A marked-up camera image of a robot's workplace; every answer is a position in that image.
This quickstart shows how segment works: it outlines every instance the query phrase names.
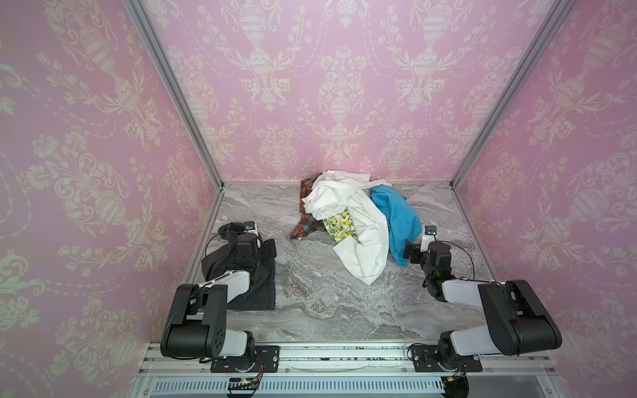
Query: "white cloth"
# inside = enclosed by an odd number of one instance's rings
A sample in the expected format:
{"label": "white cloth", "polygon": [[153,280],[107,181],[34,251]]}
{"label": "white cloth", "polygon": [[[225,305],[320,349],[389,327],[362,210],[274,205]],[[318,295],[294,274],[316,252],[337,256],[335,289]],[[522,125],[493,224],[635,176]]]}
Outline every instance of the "white cloth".
{"label": "white cloth", "polygon": [[305,212],[317,220],[342,213],[352,216],[358,240],[348,236],[334,246],[334,251],[347,271],[371,285],[383,272],[389,252],[389,231],[385,215],[369,198],[369,188],[391,184],[385,180],[370,181],[369,174],[327,171],[312,185],[303,198]]}

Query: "floral wallpaper pattern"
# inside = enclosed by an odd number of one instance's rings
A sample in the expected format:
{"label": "floral wallpaper pattern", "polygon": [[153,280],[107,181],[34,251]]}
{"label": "floral wallpaper pattern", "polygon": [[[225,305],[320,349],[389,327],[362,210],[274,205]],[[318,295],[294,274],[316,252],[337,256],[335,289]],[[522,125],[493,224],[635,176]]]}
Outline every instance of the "floral wallpaper pattern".
{"label": "floral wallpaper pattern", "polygon": [[553,0],[143,0],[224,181],[450,180]]}
{"label": "floral wallpaper pattern", "polygon": [[637,1],[577,1],[460,187],[501,278],[561,328],[572,397],[637,377]]}
{"label": "floral wallpaper pattern", "polygon": [[215,190],[124,4],[4,2],[0,125],[0,396],[125,397]]}

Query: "gray marble surface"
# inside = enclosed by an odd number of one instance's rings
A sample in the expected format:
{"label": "gray marble surface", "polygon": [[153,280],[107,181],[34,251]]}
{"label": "gray marble surface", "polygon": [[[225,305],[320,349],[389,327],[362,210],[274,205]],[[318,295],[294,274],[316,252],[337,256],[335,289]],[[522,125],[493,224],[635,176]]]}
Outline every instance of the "gray marble surface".
{"label": "gray marble surface", "polygon": [[[476,277],[487,278],[475,241],[447,183],[394,184],[407,197],[421,222],[438,226],[438,237],[461,245],[475,261]],[[289,241],[299,222],[299,187],[230,185],[213,231],[228,222],[257,222],[264,239],[274,238],[276,310],[229,311],[228,327],[250,330],[258,341],[326,341],[422,338],[484,323],[482,312],[435,301],[422,288],[424,273],[416,264],[399,267],[389,253],[387,267],[371,285],[354,278],[324,231]],[[215,238],[210,249],[225,241]],[[468,256],[452,246],[454,274],[471,276]],[[198,281],[203,281],[199,272]]]}

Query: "clothing pile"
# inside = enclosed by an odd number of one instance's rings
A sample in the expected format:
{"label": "clothing pile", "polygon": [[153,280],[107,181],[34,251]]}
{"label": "clothing pile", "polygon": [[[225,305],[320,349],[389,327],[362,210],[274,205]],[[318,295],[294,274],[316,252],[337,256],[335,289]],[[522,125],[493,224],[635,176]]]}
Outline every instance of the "clothing pile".
{"label": "clothing pile", "polygon": [[290,238],[324,226],[338,242],[334,251],[345,268],[367,285],[385,269],[389,250],[400,266],[407,265],[404,241],[422,234],[420,219],[405,197],[385,180],[370,181],[369,174],[327,171],[304,180],[301,207],[305,214]]}

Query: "lemon print fabric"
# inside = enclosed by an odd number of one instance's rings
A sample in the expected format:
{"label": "lemon print fabric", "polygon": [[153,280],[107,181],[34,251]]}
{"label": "lemon print fabric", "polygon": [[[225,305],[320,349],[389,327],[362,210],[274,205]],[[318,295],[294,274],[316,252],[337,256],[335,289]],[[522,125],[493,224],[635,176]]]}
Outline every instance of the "lemon print fabric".
{"label": "lemon print fabric", "polygon": [[340,242],[348,236],[353,236],[354,239],[358,240],[352,216],[347,209],[340,214],[326,218],[323,220],[323,224],[325,225],[327,233],[330,234],[336,242]]}

